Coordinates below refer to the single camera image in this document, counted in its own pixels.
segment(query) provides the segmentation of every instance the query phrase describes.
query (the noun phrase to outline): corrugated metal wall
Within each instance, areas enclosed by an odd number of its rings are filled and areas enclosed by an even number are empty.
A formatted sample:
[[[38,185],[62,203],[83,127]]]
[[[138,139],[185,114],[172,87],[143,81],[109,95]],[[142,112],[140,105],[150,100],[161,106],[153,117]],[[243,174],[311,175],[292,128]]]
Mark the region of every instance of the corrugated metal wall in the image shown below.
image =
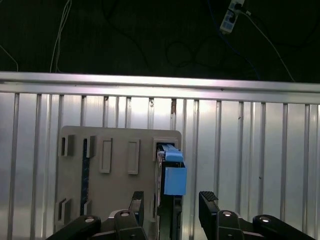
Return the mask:
[[[180,131],[183,240],[206,239],[197,208],[204,190],[245,220],[270,214],[318,238],[319,124],[313,104],[0,92],[0,239],[53,233],[57,137],[66,125]]]

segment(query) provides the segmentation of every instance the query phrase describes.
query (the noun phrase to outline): metal panel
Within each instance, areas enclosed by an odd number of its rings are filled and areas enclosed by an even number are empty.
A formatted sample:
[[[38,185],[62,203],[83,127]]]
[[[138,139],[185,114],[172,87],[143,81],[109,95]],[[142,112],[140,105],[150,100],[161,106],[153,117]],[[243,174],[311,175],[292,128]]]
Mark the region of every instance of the metal panel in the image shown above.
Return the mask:
[[[42,236],[47,238],[52,235],[54,231],[54,212],[55,212],[55,195],[56,195],[56,162],[57,162],[57,145],[58,145],[58,131],[60,130],[62,117],[62,100],[59,95],[52,95],[49,98],[50,110],[48,117],[50,119],[48,125],[47,138],[47,158],[48,168],[46,168],[46,185],[44,198],[44,217]]]
[[[14,185],[12,239],[31,234],[34,144],[36,134],[37,95],[20,94]]]
[[[108,128],[116,128],[117,127],[117,115],[118,115],[118,97],[110,96],[105,101],[105,123],[104,126]]]
[[[197,148],[197,168],[196,168],[196,202],[195,202],[195,222],[194,239],[206,240],[198,214],[199,192],[213,191],[215,181],[215,146],[216,146],[216,124],[217,124],[217,102],[210,100],[199,101],[199,128],[198,128],[198,148]]]
[[[317,106],[317,136],[316,136],[316,189],[315,189],[315,229],[314,237],[320,238],[320,105]]]
[[[118,103],[118,120],[117,120],[117,127],[118,128],[125,128],[126,127],[126,114],[127,112],[127,98],[124,96],[119,97]]]
[[[35,181],[33,183],[33,187],[35,188],[35,194],[32,196],[35,201],[34,209],[34,231],[32,234],[35,238],[41,238],[43,234],[43,221],[45,217],[45,194],[46,194],[46,183],[47,183],[47,169],[49,165],[48,159],[48,127],[50,124],[50,96],[42,95],[39,99],[39,127],[38,127],[38,148],[37,148],[37,162],[36,168],[34,169],[35,173],[33,174],[35,177]]]
[[[171,99],[155,98],[153,101],[153,129],[170,130]]]
[[[215,190],[221,208],[245,219],[271,214],[320,234],[317,84],[42,73],[0,80],[1,239],[52,234],[57,139],[66,125],[180,131],[183,240],[206,239],[201,190]]]
[[[85,111],[83,115],[83,125],[87,127],[102,127],[104,118],[104,97],[86,96],[84,101]]]
[[[149,99],[146,97],[133,97],[131,98],[130,104],[130,119],[128,127],[131,129],[147,129]]]
[[[317,133],[318,133],[318,106],[309,106],[309,141],[308,141],[308,180],[307,180],[307,212],[306,233],[316,236],[316,200],[317,200]]]
[[[262,201],[261,193],[263,192],[263,158],[265,147],[265,105],[260,102],[251,104],[251,165],[250,165],[250,187],[248,199],[248,220],[252,220],[254,216],[261,214],[260,201]]]
[[[221,141],[219,174],[219,207],[236,211],[239,170],[239,103],[223,101],[221,107]]]
[[[81,96],[65,95],[62,103],[61,127],[63,126],[80,126],[81,124]]]
[[[280,218],[284,106],[265,105],[262,212]]]
[[[253,103],[244,102],[241,113],[242,122],[242,144],[241,148],[241,180],[240,180],[240,215],[243,219],[249,220],[249,199],[252,174],[252,105]]]
[[[186,101],[184,161],[187,168],[186,194],[182,206],[182,239],[194,237],[196,174],[197,174],[197,143],[198,143],[198,110],[199,102]]]
[[[304,207],[305,108],[302,104],[289,104],[287,124],[284,219],[300,231]]]
[[[0,93],[0,239],[7,239],[14,113],[15,94]]]

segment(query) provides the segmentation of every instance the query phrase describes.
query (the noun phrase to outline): silver screw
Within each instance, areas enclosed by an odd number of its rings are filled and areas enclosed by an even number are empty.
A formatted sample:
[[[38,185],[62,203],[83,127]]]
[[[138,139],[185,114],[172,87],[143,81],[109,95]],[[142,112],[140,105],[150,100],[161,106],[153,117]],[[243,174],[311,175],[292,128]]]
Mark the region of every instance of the silver screw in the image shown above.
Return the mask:
[[[230,217],[231,216],[231,212],[229,211],[224,211],[223,215],[225,215],[226,217]]]
[[[261,220],[262,222],[264,222],[264,223],[269,223],[269,222],[271,222],[270,219],[267,218],[267,217],[265,217],[265,216],[261,216],[261,217],[260,217],[260,220]]]
[[[94,221],[93,217],[88,217],[85,222],[86,223],[92,223]]]

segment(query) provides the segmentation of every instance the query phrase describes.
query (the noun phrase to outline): aluminum rail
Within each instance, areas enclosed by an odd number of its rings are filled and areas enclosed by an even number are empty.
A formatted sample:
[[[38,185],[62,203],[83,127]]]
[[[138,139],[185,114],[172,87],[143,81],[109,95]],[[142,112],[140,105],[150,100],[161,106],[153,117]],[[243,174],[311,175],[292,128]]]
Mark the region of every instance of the aluminum rail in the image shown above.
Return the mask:
[[[313,83],[242,81],[153,76],[88,75],[0,71],[0,83],[1,82],[320,93],[320,84]]]

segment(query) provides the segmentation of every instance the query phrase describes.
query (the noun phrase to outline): rectangular hole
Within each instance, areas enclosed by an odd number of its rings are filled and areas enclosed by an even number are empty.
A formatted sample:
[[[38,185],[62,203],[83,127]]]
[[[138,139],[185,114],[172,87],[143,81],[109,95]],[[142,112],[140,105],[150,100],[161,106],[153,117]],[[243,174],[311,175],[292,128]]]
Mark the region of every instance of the rectangular hole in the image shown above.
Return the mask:
[[[65,155],[65,150],[66,150],[66,138],[63,137],[63,138],[62,138],[62,146],[61,146],[61,155],[62,155],[62,156]]]
[[[59,202],[58,221],[61,221],[61,218],[62,218],[62,204],[65,201],[66,201],[66,198],[64,198],[62,201]]]

